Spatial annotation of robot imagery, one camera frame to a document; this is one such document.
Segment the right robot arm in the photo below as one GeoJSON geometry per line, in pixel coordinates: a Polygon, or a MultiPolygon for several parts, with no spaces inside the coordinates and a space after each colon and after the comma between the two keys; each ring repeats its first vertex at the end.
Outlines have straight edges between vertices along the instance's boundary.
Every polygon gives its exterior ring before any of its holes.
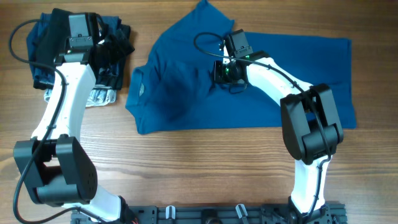
{"type": "Polygon", "coordinates": [[[215,62],[215,83],[254,86],[280,106],[284,144],[295,160],[289,220],[315,221],[326,214],[326,170],[343,140],[330,87],[302,81],[264,51],[253,51],[243,30],[223,37],[220,49],[223,59],[215,62]]]}

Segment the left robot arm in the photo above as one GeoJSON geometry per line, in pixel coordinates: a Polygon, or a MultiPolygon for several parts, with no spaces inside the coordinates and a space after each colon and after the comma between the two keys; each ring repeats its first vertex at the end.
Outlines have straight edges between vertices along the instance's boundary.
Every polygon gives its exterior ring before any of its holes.
{"type": "Polygon", "coordinates": [[[27,141],[15,144],[13,157],[21,174],[13,203],[22,188],[39,205],[60,213],[82,214],[94,223],[137,223],[126,201],[98,183],[95,165],[80,143],[86,103],[98,75],[134,51],[123,31],[108,32],[94,12],[55,9],[47,22],[45,57],[31,61],[55,74],[44,115],[27,141]]]}

